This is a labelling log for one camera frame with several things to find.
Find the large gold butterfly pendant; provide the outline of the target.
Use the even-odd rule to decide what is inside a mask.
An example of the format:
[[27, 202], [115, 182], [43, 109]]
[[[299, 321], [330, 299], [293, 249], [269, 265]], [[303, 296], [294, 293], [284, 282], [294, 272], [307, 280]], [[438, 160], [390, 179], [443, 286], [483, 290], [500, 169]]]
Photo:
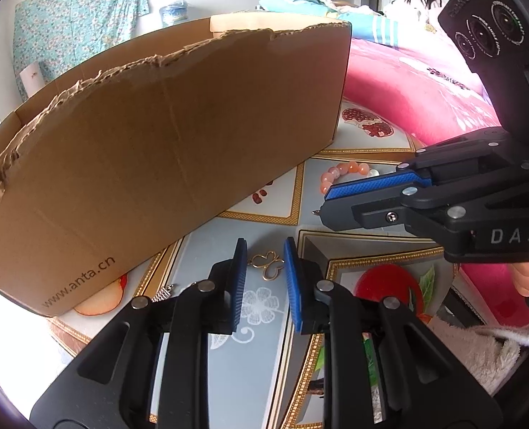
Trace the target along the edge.
[[265, 254], [255, 254], [248, 261], [248, 265], [261, 272], [263, 281], [272, 282], [276, 280], [284, 268], [284, 260], [273, 250]]

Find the brown cardboard box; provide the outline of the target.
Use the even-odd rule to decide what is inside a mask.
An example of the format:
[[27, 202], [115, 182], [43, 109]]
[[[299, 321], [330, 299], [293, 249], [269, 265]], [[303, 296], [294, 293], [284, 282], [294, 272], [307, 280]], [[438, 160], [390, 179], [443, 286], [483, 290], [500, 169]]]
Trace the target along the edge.
[[0, 293], [69, 311], [332, 142], [351, 27], [235, 13], [136, 37], [0, 124]]

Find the light blue pillow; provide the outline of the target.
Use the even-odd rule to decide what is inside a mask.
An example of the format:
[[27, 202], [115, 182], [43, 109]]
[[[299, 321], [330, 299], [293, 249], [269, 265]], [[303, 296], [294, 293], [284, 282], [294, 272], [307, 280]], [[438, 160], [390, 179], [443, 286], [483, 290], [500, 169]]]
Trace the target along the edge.
[[267, 12], [325, 16], [349, 22], [355, 39], [399, 47], [397, 23], [365, 5], [337, 6], [332, 0], [259, 0], [259, 6]]

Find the blue water bottle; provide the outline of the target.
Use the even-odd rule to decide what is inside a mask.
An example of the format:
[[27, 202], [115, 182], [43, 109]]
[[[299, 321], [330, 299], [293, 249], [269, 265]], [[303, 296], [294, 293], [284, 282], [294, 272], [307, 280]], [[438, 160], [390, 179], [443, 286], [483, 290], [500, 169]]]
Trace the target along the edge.
[[159, 9], [163, 27], [171, 27], [188, 19], [188, 4], [184, 0], [174, 1]]

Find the rolled pink paper tube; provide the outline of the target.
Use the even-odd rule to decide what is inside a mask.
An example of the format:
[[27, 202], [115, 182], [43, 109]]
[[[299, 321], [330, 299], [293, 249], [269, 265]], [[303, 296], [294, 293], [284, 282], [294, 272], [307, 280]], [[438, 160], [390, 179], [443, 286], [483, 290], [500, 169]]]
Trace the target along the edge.
[[19, 77], [28, 98], [31, 98], [45, 86], [44, 75], [37, 61], [26, 66], [19, 73]]

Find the floral teal wall cloth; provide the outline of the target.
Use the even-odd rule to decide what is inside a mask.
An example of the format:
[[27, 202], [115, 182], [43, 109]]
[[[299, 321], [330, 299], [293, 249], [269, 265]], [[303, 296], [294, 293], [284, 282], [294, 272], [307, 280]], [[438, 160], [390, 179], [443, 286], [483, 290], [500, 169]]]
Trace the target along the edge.
[[87, 59], [131, 40], [138, 18], [150, 13], [148, 0], [24, 0], [15, 6], [13, 65], [16, 85], [26, 97], [20, 73], [37, 62], [47, 82]]

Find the white fluffy sleeve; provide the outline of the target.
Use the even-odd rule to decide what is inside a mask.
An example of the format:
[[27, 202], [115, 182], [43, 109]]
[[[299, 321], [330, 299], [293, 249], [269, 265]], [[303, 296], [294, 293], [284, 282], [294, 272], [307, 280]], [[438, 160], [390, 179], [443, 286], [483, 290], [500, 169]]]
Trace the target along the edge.
[[461, 328], [433, 318], [427, 326], [490, 395], [508, 381], [521, 351], [529, 349], [529, 324]]

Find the fruit pattern tablecloth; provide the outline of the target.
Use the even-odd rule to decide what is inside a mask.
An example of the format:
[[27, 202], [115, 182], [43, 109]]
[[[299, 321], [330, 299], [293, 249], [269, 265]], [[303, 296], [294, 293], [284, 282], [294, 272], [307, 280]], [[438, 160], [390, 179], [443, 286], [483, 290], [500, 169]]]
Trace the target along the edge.
[[329, 168], [357, 162], [359, 177], [384, 174], [416, 148], [404, 126], [343, 102], [327, 149], [51, 320], [54, 337], [78, 354], [129, 301], [179, 295], [244, 238], [247, 271], [236, 331], [207, 339], [211, 427], [321, 426], [326, 343], [305, 332], [297, 303], [297, 268], [307, 261], [351, 292], [397, 298], [463, 358], [466, 335], [451, 326], [447, 308], [458, 270], [435, 243], [402, 228], [334, 232], [314, 213]]

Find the pink bed quilt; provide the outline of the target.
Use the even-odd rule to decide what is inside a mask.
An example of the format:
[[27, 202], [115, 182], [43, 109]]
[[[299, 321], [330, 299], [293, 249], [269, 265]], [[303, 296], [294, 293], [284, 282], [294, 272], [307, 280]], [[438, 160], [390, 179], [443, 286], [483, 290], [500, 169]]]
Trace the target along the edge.
[[[491, 105], [473, 90], [441, 77], [442, 71], [388, 46], [353, 40], [344, 96], [384, 117], [425, 145], [499, 124]], [[529, 324], [526, 299], [506, 265], [463, 265], [495, 321]]]

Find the black white plush toy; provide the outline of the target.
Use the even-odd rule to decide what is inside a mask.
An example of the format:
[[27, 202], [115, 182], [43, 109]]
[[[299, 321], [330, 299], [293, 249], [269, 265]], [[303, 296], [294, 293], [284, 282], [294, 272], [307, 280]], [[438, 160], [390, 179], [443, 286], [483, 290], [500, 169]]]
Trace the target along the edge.
[[394, 16], [406, 16], [418, 22], [428, 23], [443, 8], [443, 0], [391, 0]]

